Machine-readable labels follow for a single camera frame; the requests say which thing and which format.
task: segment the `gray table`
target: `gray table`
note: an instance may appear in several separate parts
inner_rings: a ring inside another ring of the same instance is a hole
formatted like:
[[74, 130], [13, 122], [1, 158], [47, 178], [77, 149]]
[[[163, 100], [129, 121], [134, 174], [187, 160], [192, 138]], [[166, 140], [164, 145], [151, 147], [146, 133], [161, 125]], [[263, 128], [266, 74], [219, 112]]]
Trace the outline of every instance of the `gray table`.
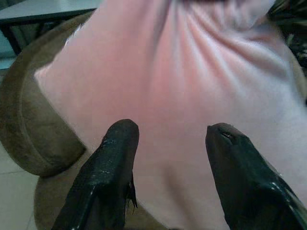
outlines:
[[21, 49], [10, 27], [66, 20], [95, 10], [102, 0], [26, 0], [0, 11], [0, 29], [15, 54]]

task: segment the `wrinkled fabric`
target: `wrinkled fabric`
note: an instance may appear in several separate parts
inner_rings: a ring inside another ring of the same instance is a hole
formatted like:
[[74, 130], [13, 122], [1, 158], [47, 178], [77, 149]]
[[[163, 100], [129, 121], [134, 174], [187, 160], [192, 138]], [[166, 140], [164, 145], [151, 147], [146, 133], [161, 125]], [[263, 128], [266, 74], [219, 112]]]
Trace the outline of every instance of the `wrinkled fabric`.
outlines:
[[114, 122], [139, 125], [137, 198], [169, 228], [228, 229], [204, 141], [220, 122], [306, 205], [307, 114], [297, 63], [265, 18], [273, 3], [106, 0], [35, 77], [90, 151]]

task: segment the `pink fabric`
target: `pink fabric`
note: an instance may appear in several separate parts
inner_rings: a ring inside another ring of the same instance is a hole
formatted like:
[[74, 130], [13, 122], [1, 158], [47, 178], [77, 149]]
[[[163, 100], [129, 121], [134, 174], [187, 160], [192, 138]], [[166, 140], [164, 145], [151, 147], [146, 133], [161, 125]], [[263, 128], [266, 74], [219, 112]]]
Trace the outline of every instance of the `pink fabric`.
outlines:
[[273, 0], [106, 0], [36, 74], [91, 150], [116, 121], [140, 127], [137, 197], [168, 227], [225, 230], [204, 138], [248, 135], [307, 204], [307, 114]]

